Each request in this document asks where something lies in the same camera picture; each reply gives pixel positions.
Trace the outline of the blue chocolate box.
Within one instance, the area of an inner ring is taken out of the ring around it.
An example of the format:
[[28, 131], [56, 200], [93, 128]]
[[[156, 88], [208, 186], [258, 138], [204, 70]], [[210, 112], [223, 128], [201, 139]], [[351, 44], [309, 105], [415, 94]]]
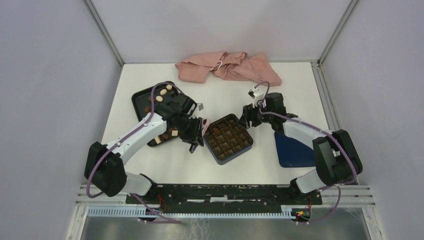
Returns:
[[239, 118], [230, 113], [212, 122], [203, 136], [205, 145], [219, 165], [241, 156], [253, 146], [253, 138], [238, 121]]

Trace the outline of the pink silicone tongs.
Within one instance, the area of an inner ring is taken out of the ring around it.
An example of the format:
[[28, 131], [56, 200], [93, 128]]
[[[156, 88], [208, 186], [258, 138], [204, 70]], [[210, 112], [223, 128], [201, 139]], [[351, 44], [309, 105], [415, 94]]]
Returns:
[[209, 128], [211, 124], [211, 120], [209, 118], [204, 118], [202, 120], [202, 127], [201, 127], [201, 136], [203, 137], [207, 131], [207, 129]]

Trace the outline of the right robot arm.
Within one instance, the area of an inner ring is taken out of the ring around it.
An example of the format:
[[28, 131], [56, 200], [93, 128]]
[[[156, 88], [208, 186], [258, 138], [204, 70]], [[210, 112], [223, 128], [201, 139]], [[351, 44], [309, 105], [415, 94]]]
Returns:
[[251, 89], [248, 94], [253, 102], [243, 107], [239, 125], [249, 129], [267, 123], [276, 133], [300, 142], [313, 152], [315, 169], [290, 182], [288, 196], [293, 203], [302, 204], [312, 191], [356, 182], [363, 166], [346, 130], [320, 129], [288, 113], [281, 93]]

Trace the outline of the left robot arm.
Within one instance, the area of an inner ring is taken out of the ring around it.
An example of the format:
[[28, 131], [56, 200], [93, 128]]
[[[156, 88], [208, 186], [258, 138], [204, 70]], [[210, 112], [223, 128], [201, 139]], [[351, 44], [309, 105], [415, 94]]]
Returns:
[[210, 120], [194, 116], [197, 107], [192, 98], [180, 93], [168, 102], [155, 102], [145, 118], [124, 135], [108, 143], [93, 143], [84, 169], [87, 184], [94, 184], [108, 197], [125, 192], [137, 194], [145, 204], [153, 203], [157, 198], [155, 182], [141, 173], [126, 172], [125, 165], [141, 148], [170, 128], [190, 145], [190, 153], [204, 146], [203, 136]]

